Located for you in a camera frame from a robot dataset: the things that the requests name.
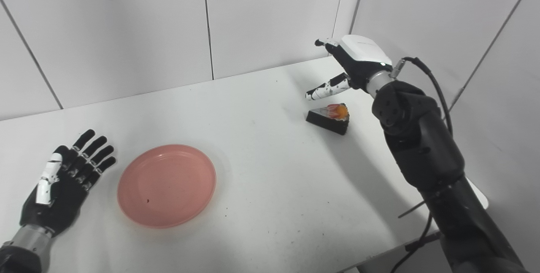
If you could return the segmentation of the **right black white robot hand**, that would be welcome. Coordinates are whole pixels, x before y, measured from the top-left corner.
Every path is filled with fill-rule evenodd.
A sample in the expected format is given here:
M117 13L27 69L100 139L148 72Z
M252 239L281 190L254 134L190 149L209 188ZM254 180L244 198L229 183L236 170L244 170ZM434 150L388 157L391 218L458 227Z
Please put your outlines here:
M361 89L376 98L380 88L393 80L390 77L392 60L370 38L346 35L339 41L318 39L315 45L323 46L344 72L306 92L307 100L330 97L348 89Z

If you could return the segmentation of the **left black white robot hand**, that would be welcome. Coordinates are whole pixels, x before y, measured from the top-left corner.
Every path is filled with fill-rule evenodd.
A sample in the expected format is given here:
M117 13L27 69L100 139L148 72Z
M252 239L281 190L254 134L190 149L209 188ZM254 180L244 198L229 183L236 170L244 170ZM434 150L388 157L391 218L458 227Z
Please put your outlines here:
M72 146L60 145L52 152L23 204L21 227L37 226L55 237L75 223L90 190L116 163L108 139L95 136L89 129Z

